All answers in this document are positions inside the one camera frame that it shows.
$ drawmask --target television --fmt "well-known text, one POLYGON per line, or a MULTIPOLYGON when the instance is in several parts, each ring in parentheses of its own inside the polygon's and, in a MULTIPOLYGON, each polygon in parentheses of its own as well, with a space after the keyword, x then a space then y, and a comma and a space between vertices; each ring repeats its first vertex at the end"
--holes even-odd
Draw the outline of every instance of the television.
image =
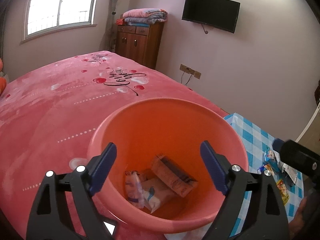
POLYGON ((231 0, 186 0, 182 20, 235 32, 240 3, 231 0))

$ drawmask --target window sill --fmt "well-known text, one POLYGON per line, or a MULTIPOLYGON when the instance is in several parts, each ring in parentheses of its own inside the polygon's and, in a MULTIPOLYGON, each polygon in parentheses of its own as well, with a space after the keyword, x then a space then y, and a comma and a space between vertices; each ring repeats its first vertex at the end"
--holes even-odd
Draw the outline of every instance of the window sill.
POLYGON ((59 27, 44 29, 43 31, 39 31, 39 33, 36 32, 36 33, 28 35, 23 41, 20 42, 20 45, 25 44, 26 42, 34 40, 36 38, 43 37, 43 36, 46 36, 46 35, 49 35, 52 33, 57 33, 57 32, 62 32, 62 31, 72 30, 72 29, 78 29, 78 28, 95 27, 95 26, 97 26, 97 25, 91 24, 91 23, 90 24, 81 24, 81 25, 69 24, 66 27, 59 26, 59 27))

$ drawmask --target window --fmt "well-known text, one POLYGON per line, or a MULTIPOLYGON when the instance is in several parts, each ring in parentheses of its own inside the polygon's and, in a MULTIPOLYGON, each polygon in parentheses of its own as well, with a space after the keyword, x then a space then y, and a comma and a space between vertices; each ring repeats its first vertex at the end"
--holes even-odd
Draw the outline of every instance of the window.
POLYGON ((31 0, 27 35, 70 27, 70 24, 91 24, 93 7, 94 0, 31 0))

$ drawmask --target pink bedspread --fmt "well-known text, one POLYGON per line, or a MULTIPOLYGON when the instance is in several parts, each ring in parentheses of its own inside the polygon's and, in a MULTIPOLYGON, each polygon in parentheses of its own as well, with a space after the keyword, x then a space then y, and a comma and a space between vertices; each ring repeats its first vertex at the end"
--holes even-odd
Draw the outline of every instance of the pink bedspread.
MULTIPOLYGON (((226 115, 167 76, 108 51, 52 63, 8 84, 0 96, 0 208, 22 237, 45 173, 70 172, 76 158, 86 158, 95 129, 109 114, 154 97, 186 99, 226 115)), ((112 217, 94 201, 100 213, 112 217)), ((81 233, 73 207, 70 213, 81 233)), ((121 222, 116 239, 165 238, 121 222)))

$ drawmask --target white triangle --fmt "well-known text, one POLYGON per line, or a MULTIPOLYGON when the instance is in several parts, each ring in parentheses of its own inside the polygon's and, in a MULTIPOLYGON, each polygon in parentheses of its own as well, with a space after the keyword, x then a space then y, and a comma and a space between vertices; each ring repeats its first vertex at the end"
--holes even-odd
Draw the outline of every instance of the white triangle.
POLYGON ((109 224, 107 222, 104 222, 104 225, 106 226, 106 228, 108 229, 110 234, 113 235, 113 232, 115 231, 116 226, 111 225, 111 224, 109 224))

